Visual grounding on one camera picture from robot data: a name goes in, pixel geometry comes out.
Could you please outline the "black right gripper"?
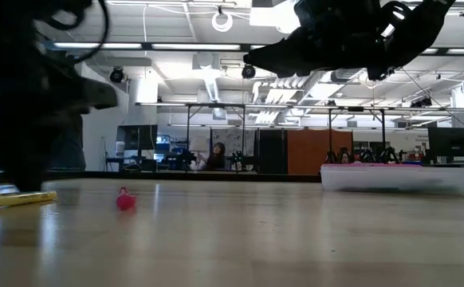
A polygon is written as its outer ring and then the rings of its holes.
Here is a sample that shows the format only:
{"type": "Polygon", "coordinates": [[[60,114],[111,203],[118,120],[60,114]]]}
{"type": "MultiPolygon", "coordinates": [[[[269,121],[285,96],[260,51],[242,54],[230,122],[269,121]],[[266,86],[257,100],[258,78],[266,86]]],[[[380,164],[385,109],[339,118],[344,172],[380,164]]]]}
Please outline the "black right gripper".
{"type": "Polygon", "coordinates": [[[384,80],[394,72],[402,50],[396,31],[388,37],[372,31],[345,33],[312,28],[309,32],[309,65],[297,54],[293,43],[284,38],[251,49],[243,61],[279,78],[305,77],[312,71],[366,69],[370,80],[384,80]]]}

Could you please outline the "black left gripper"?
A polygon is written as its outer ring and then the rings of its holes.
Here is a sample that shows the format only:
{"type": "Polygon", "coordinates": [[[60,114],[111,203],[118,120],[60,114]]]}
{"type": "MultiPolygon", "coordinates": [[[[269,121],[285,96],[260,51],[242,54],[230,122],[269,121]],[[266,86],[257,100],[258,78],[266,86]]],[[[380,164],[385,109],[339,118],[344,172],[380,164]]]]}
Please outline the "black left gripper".
{"type": "MultiPolygon", "coordinates": [[[[0,54],[0,117],[33,118],[85,112],[85,79],[72,57],[29,51],[0,54]]],[[[49,165],[53,129],[24,120],[0,120],[0,169],[20,191],[40,191],[49,165]]]]}

